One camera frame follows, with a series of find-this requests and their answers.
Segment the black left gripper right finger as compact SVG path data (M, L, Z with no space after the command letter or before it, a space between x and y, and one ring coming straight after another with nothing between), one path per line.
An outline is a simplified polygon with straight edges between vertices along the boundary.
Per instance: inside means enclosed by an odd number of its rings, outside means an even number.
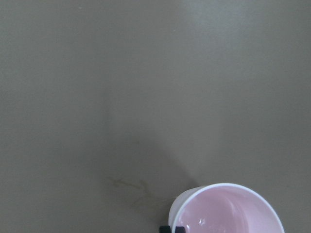
M176 226L175 233L186 233L186 230L183 226Z

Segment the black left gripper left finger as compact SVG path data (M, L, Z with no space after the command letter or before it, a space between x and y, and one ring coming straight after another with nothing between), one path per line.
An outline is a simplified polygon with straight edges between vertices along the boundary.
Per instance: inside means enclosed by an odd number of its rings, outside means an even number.
M159 233L171 233L170 226L160 226Z

